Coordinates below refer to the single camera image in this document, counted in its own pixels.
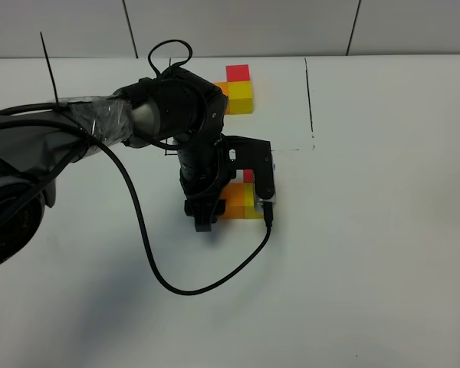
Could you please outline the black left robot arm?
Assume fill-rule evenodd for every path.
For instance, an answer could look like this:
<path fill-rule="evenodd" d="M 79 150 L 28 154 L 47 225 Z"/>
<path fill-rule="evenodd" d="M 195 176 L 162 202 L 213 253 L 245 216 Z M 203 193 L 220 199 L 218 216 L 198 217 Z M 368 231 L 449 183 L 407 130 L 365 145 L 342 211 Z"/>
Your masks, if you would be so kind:
<path fill-rule="evenodd" d="M 69 97 L 0 111 L 0 265 L 38 230 L 67 165 L 122 143 L 171 150 L 211 146 L 228 99 L 178 66 L 109 96 Z"/>

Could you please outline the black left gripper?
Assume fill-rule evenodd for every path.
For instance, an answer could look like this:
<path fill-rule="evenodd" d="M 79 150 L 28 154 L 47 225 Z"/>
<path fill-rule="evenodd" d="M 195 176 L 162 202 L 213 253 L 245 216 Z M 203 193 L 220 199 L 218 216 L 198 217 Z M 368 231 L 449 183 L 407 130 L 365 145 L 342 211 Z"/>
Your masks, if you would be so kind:
<path fill-rule="evenodd" d="M 184 211 L 193 218 L 197 232 L 210 232 L 225 213 L 222 191 L 232 175 L 221 170 L 222 155 L 228 155 L 235 140 L 235 136 L 220 134 L 216 140 L 200 140 L 177 151 L 179 181 L 186 196 Z"/>

